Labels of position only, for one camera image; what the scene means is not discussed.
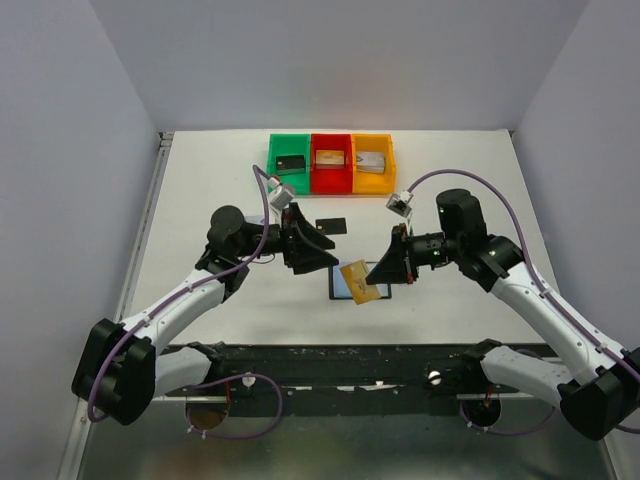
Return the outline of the silver credit card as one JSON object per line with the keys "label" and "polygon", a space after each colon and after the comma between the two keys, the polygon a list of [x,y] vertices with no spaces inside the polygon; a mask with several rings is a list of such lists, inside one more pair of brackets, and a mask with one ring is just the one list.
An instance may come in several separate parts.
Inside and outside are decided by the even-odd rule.
{"label": "silver credit card", "polygon": [[252,224],[262,225],[264,222],[263,216],[245,216],[245,221]]}

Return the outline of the black VIP credit card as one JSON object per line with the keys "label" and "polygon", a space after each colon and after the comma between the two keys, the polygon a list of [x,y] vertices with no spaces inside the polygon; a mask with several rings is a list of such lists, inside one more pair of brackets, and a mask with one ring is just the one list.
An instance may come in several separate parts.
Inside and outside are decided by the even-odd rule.
{"label": "black VIP credit card", "polygon": [[344,217],[323,218],[315,221],[316,230],[323,235],[346,235],[347,222]]}

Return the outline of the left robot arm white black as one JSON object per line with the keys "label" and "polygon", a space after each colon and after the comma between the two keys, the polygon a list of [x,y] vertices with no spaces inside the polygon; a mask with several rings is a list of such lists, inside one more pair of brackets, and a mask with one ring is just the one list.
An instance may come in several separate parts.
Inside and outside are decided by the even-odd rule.
{"label": "left robot arm white black", "polygon": [[185,280],[138,314],[119,323],[102,319],[93,326],[72,392],[86,401],[91,421],[133,423],[154,397],[207,377],[213,355],[204,347],[163,352],[187,326],[240,289],[255,258],[280,255],[294,274],[303,275],[337,265],[334,247],[297,203],[285,207],[277,224],[251,223],[235,206],[218,208],[204,253]]}

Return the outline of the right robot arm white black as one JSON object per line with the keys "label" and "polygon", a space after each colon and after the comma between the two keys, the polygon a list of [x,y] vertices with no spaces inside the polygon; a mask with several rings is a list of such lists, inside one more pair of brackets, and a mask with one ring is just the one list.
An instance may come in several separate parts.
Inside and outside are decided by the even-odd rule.
{"label": "right robot arm white black", "polygon": [[367,283],[412,284],[422,266],[455,264],[524,319],[562,361],[552,364],[487,339],[465,352],[455,383],[472,391],[514,388],[559,409],[584,437],[604,438],[639,407],[639,352],[598,332],[527,264],[519,246],[488,233],[480,202],[469,191],[444,191],[436,205],[440,231],[414,235],[404,223],[393,227]]}

